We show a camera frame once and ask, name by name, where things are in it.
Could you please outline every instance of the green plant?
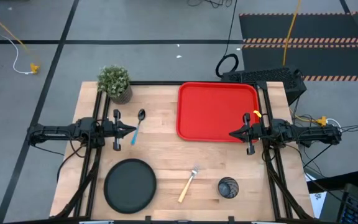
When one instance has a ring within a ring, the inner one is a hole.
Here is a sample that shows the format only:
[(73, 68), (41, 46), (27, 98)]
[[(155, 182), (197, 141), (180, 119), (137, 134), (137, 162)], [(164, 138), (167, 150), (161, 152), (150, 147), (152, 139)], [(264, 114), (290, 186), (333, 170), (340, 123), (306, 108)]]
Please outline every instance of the green plant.
[(98, 80), (98, 91), (105, 91), (113, 98), (118, 97), (129, 85), (128, 71), (116, 65), (102, 68)]

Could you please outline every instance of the red tray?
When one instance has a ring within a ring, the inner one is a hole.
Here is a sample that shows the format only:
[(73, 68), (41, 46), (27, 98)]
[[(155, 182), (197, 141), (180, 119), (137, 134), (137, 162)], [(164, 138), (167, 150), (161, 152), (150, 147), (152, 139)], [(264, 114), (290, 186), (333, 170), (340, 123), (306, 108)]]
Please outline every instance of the red tray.
[(256, 90), (245, 84), (188, 82), (179, 88), (177, 133), (189, 141), (241, 142), (229, 135), (244, 123), (258, 123)]

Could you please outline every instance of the plant pot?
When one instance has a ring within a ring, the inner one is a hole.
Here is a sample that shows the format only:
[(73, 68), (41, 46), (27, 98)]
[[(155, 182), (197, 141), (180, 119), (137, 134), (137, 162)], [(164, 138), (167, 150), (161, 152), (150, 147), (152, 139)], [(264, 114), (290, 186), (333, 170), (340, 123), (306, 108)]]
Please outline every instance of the plant pot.
[(118, 97), (111, 97), (111, 101), (113, 101), (115, 104), (125, 104), (128, 103), (129, 100), (132, 98), (132, 88), (131, 85), (128, 85), (128, 87), (118, 96)]

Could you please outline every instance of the potted plant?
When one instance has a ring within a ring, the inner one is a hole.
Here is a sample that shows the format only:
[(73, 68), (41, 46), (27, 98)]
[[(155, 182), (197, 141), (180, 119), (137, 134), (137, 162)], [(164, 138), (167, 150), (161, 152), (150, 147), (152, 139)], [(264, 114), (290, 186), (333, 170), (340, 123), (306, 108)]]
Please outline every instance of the potted plant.
[(98, 76), (98, 91), (105, 91), (116, 104), (128, 103), (132, 98), (128, 71), (116, 65), (102, 68)]

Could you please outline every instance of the white cable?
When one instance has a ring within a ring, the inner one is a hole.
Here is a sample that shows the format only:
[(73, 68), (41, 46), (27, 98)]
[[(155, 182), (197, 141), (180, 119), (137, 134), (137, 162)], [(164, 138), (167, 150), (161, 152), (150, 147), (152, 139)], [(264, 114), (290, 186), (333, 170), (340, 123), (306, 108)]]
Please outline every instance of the white cable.
[(335, 119), (327, 118), (326, 121), (327, 121), (327, 123), (328, 123), (328, 121), (334, 121), (334, 122), (338, 125), (339, 130), (342, 132), (342, 127), (341, 127), (341, 125), (340, 125), (339, 122), (337, 122)]
[(16, 47), (16, 44), (14, 44), (14, 42), (11, 41), (9, 38), (5, 37), (2, 34), (0, 34), (0, 36), (7, 39), (13, 45), (13, 47), (16, 49), (16, 58), (15, 58), (15, 61), (13, 62), (13, 66), (12, 66), (13, 70), (15, 70), (15, 72), (17, 72), (17, 73), (24, 74), (24, 75), (33, 74), (33, 72), (20, 72), (20, 71), (16, 70), (16, 62), (17, 62), (17, 58), (19, 57), (19, 49)]

